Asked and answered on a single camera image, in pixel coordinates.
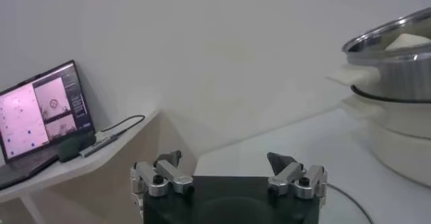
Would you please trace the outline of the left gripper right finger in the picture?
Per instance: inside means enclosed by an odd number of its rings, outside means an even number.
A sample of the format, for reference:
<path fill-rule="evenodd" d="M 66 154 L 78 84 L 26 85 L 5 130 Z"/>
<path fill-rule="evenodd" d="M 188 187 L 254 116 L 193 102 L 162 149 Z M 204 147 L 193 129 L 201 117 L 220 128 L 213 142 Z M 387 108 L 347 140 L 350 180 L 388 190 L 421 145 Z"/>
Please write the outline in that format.
<path fill-rule="evenodd" d="M 293 157 L 274 152 L 267 153 L 267 160 L 274 176 L 268 178 L 268 192 L 274 197 L 290 192 L 299 199 L 325 199 L 327 196 L 327 171 L 322 165 L 308 169 Z"/>

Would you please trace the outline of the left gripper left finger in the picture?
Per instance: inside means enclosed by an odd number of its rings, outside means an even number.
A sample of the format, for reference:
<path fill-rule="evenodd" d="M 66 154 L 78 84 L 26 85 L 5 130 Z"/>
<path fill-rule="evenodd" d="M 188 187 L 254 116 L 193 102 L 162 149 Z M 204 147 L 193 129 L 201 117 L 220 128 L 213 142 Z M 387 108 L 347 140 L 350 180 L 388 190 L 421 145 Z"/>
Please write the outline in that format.
<path fill-rule="evenodd" d="M 182 152 L 176 150 L 157 156 L 152 163 L 135 162 L 130 169 L 131 192 L 137 196 L 148 193 L 151 197 L 163 197 L 168 194 L 169 187 L 183 196 L 195 190 L 193 177 L 178 169 Z"/>

